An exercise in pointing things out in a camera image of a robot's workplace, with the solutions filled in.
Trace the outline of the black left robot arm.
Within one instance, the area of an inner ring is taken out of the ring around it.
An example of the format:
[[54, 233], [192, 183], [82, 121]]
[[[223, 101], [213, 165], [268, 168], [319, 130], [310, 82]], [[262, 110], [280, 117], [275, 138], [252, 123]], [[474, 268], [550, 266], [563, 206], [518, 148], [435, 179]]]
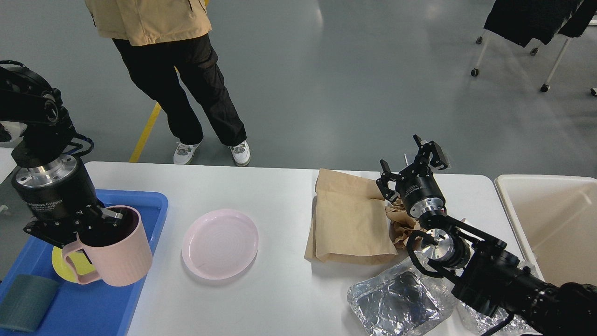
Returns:
[[77, 150], [94, 146], [78, 134], [61, 92], [24, 64], [1, 62], [1, 125], [15, 123], [21, 142], [12, 151], [17, 165], [11, 183], [32, 212], [24, 232], [59, 248], [80, 238], [109, 246], [124, 237], [125, 215], [98, 200]]

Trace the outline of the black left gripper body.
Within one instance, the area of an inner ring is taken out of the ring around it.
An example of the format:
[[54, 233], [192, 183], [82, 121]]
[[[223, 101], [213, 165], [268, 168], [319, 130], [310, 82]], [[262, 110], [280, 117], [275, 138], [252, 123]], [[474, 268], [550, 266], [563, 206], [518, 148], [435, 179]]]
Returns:
[[78, 156], [62, 154], [37, 172], [20, 168], [11, 183], [33, 215], [45, 223], [73, 222], [98, 212], [101, 202]]

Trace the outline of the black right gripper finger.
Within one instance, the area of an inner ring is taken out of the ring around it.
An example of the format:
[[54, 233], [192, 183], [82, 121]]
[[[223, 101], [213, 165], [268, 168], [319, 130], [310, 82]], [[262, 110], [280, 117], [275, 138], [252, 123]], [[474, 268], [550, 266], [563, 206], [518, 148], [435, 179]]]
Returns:
[[418, 152], [412, 162], [406, 166], [407, 175], [431, 176], [436, 171], [452, 168], [450, 160], [439, 144], [432, 140], [424, 141], [420, 136], [412, 136], [412, 138], [418, 147]]
[[389, 186], [389, 183], [398, 182], [401, 180], [402, 173], [401, 171], [397, 173], [392, 172], [388, 162], [386, 161], [380, 161], [380, 166], [382, 171], [380, 173], [380, 178], [376, 180], [376, 185], [384, 200], [390, 203], [395, 203], [398, 199], [402, 199], [402, 196], [395, 187], [392, 189]]

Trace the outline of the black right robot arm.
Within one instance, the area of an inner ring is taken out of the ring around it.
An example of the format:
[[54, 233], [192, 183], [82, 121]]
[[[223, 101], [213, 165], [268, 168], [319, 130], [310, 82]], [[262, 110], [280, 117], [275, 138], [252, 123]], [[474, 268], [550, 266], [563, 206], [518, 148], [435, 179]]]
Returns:
[[520, 260], [506, 250], [506, 242], [449, 216], [433, 173], [448, 167], [445, 155], [436, 142], [413, 139], [418, 152], [412, 163], [395, 174], [381, 160], [376, 185], [388, 202], [401, 200], [421, 226], [406, 242], [414, 266], [426, 276], [449, 280], [452, 295], [480, 314], [492, 317], [498, 308], [505, 310], [506, 319], [486, 336], [516, 315], [544, 336], [594, 336], [596, 287], [542, 281], [528, 266], [518, 267]]

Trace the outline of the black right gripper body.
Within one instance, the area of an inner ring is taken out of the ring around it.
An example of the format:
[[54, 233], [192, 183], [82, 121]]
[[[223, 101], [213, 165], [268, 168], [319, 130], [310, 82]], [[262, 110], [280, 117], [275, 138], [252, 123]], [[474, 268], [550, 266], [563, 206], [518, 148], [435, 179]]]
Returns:
[[433, 175], [403, 177], [396, 182], [395, 189], [410, 217], [418, 219], [424, 213], [445, 207], [445, 197]]

